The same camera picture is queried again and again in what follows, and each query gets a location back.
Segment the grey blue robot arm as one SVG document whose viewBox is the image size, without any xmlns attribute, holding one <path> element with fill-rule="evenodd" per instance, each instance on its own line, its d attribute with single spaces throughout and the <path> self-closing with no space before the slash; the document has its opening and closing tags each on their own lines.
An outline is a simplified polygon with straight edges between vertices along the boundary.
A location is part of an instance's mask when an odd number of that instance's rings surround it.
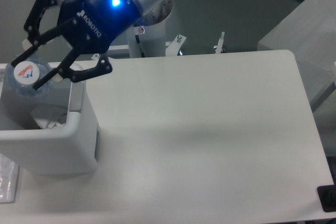
<svg viewBox="0 0 336 224">
<path fill-rule="evenodd" d="M 90 69 L 75 71 L 71 65 L 80 55 L 107 52 L 120 34 L 161 1 L 36 0 L 24 24 L 30 47 L 12 61 L 12 66 L 28 59 L 40 46 L 62 36 L 72 49 L 55 69 L 33 85 L 35 90 L 57 75 L 80 82 L 110 73 L 112 66 L 104 56 Z"/>
</svg>

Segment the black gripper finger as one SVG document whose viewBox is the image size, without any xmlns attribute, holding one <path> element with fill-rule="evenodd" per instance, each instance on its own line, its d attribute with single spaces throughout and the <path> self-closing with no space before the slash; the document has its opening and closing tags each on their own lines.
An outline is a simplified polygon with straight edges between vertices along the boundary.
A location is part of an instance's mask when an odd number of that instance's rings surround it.
<svg viewBox="0 0 336 224">
<path fill-rule="evenodd" d="M 60 75 L 62 79 L 69 79 L 71 82 L 76 83 L 111 73 L 113 70 L 111 63 L 106 56 L 101 56 L 97 65 L 93 68 L 73 70 L 71 69 L 71 65 L 79 55 L 80 53 L 77 49 L 72 49 L 56 68 L 53 68 L 33 85 L 33 89 L 38 90 L 57 74 Z"/>
<path fill-rule="evenodd" d="M 40 21 L 45 11 L 51 7 L 60 6 L 60 3 L 60 0 L 35 0 L 24 24 L 24 29 L 28 32 L 27 40 L 31 46 L 11 62 L 13 67 L 29 58 L 40 46 L 73 29 L 74 21 L 73 18 L 70 18 L 45 33 L 40 33 Z"/>
</svg>

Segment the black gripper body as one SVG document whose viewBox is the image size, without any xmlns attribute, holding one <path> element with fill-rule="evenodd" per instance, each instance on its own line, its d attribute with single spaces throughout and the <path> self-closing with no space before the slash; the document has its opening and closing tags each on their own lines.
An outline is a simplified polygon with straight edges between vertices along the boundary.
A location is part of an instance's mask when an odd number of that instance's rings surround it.
<svg viewBox="0 0 336 224">
<path fill-rule="evenodd" d="M 80 54 L 104 53 L 110 44 L 140 18 L 130 0 L 64 0 L 57 24 L 75 18 L 76 28 L 63 34 Z"/>
</svg>

